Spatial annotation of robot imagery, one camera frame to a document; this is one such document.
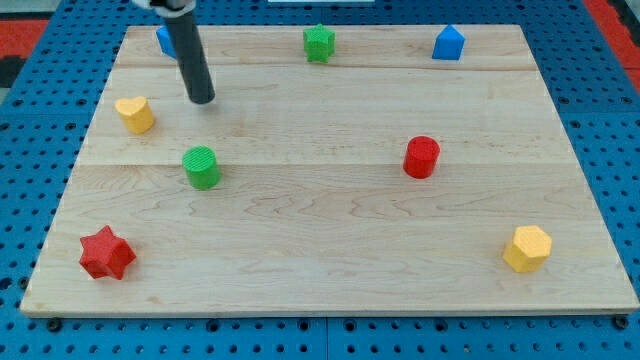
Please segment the yellow hexagon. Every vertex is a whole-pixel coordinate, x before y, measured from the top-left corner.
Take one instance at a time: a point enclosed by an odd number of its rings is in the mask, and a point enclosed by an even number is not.
[[[551,237],[537,225],[518,226],[502,258],[516,272],[536,271],[551,255]]]

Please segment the blue block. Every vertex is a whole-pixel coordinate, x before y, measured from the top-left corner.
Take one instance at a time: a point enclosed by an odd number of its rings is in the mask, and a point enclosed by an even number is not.
[[[163,26],[160,29],[156,30],[156,36],[158,36],[158,42],[160,43],[162,52],[175,59],[176,52],[173,51],[173,45],[171,44],[171,38],[169,37],[169,31],[167,30],[167,27]]]
[[[433,48],[433,59],[459,60],[464,47],[464,36],[452,25],[447,25],[436,38]]]

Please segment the perforated metal surface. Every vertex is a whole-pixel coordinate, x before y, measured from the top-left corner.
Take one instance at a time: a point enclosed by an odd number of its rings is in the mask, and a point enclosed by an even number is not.
[[[522,25],[614,243],[640,289],[640,99],[579,0],[377,0],[362,8],[201,0],[197,16],[201,24],[216,25]],[[126,27],[159,23],[127,0],[63,1],[0,107],[0,359],[638,357],[637,314],[617,322],[610,317],[265,319],[209,325],[208,320],[64,320],[58,332],[47,329],[55,323],[22,316],[21,280],[33,270]]]

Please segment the red star-shaped block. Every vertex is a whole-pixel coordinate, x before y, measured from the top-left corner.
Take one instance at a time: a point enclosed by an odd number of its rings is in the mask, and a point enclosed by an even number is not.
[[[80,238],[80,243],[84,248],[80,265],[94,279],[111,276],[121,280],[124,269],[136,258],[127,241],[115,236],[109,225],[95,235]]]

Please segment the plastic block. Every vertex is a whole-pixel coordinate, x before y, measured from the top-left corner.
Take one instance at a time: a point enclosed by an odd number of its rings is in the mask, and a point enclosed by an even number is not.
[[[307,61],[329,62],[329,56],[335,52],[335,31],[318,24],[311,29],[305,29],[302,35]]]
[[[173,44],[171,44],[171,38],[169,37],[167,27],[163,26],[156,30],[156,36],[158,37],[158,42],[160,43],[160,49],[162,49],[162,52],[175,59],[176,52],[173,50]]]
[[[536,225],[519,226],[502,258],[516,272],[536,271],[551,255],[551,237]]]
[[[206,146],[189,149],[182,157],[182,166],[187,172],[189,183],[198,190],[210,189],[220,181],[216,155]]]
[[[409,141],[404,158],[404,171],[416,179],[425,179],[436,167],[440,145],[430,137],[417,136]]]
[[[84,248],[80,265],[94,279],[103,276],[121,280],[124,270],[136,258],[125,239],[113,234],[106,225],[97,234],[80,238]]]
[[[144,96],[133,99],[118,99],[115,104],[124,126],[134,134],[142,134],[151,129],[155,118]]]
[[[464,40],[464,36],[456,28],[452,25],[447,25],[436,38],[431,57],[440,60],[459,60],[464,47]]]

